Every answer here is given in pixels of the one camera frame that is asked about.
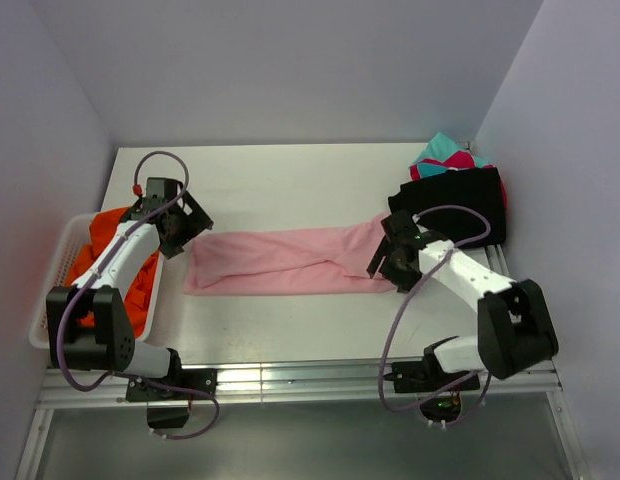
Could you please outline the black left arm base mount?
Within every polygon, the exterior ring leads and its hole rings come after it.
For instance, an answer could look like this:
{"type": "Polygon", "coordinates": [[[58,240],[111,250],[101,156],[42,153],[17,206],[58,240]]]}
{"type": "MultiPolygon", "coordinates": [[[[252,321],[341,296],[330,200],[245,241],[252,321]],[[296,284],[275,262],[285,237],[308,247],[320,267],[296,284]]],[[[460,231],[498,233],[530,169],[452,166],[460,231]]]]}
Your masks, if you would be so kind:
{"type": "Polygon", "coordinates": [[[145,380],[129,380],[125,400],[146,405],[147,425],[154,430],[183,428],[190,418],[194,401],[215,400],[218,370],[185,369],[177,388],[151,386],[145,380]]]}

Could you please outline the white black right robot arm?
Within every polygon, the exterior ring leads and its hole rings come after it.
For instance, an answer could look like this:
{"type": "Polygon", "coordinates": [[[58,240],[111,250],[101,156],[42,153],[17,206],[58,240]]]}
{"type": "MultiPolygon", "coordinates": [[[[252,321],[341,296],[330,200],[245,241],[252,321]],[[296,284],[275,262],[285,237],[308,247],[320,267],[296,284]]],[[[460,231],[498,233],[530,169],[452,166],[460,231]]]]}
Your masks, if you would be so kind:
{"type": "Polygon", "coordinates": [[[418,225],[406,211],[381,221],[384,236],[367,273],[381,275],[406,295],[391,327],[425,282],[438,281],[476,314],[476,333],[440,340],[423,351],[417,381],[442,390],[459,373],[485,371],[504,380],[559,352],[541,287],[515,281],[478,263],[445,235],[418,225]]]}

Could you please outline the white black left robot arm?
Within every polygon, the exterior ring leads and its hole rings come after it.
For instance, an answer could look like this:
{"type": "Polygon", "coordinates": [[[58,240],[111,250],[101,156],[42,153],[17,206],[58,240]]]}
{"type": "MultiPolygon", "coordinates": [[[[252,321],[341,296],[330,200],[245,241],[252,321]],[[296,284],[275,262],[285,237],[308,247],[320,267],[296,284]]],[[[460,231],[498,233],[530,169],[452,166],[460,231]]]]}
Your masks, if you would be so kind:
{"type": "Polygon", "coordinates": [[[213,221],[176,179],[151,177],[137,201],[120,217],[96,261],[67,287],[46,297],[51,361],[73,384],[74,370],[149,378],[149,388],[173,399],[185,386],[175,351],[134,336],[124,300],[146,260],[170,259],[213,226],[213,221]]]}

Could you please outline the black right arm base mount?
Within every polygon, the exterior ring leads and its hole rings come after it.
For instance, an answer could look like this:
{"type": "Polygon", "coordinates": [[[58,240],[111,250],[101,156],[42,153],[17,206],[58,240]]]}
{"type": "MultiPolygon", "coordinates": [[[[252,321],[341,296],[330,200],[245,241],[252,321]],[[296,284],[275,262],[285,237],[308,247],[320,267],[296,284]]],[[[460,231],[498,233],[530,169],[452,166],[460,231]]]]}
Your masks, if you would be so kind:
{"type": "Polygon", "coordinates": [[[423,402],[420,412],[433,422],[452,422],[458,420],[462,412],[461,393],[478,391],[480,381],[477,374],[463,382],[460,379],[469,371],[446,373],[436,362],[435,357],[423,356],[416,361],[396,361],[390,364],[389,370],[383,375],[385,382],[390,382],[396,394],[431,394],[449,383],[456,384],[438,395],[436,398],[423,402]]]}

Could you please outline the pink t-shirt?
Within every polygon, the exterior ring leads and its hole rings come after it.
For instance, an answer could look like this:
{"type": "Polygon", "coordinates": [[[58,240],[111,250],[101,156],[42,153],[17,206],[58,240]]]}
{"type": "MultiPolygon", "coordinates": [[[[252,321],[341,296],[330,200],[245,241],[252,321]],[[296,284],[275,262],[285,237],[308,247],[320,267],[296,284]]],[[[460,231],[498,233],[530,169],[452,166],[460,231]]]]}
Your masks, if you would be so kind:
{"type": "Polygon", "coordinates": [[[352,226],[197,237],[183,293],[292,296],[384,293],[394,285],[366,271],[384,231],[379,216],[352,226]]]}

